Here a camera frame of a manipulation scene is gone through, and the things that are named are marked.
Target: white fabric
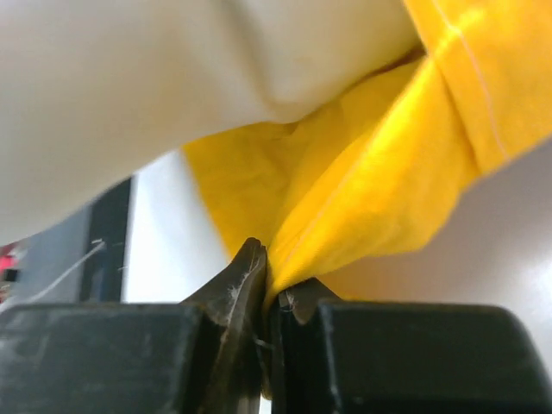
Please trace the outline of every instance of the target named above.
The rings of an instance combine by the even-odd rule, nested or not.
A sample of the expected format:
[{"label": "white fabric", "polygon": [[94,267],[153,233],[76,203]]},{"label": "white fabric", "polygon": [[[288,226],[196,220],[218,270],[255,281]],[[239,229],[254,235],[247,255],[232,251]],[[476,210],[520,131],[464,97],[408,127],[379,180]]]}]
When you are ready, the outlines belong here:
[{"label": "white fabric", "polygon": [[400,0],[0,0],[0,245],[184,141],[297,120],[416,42]]}]

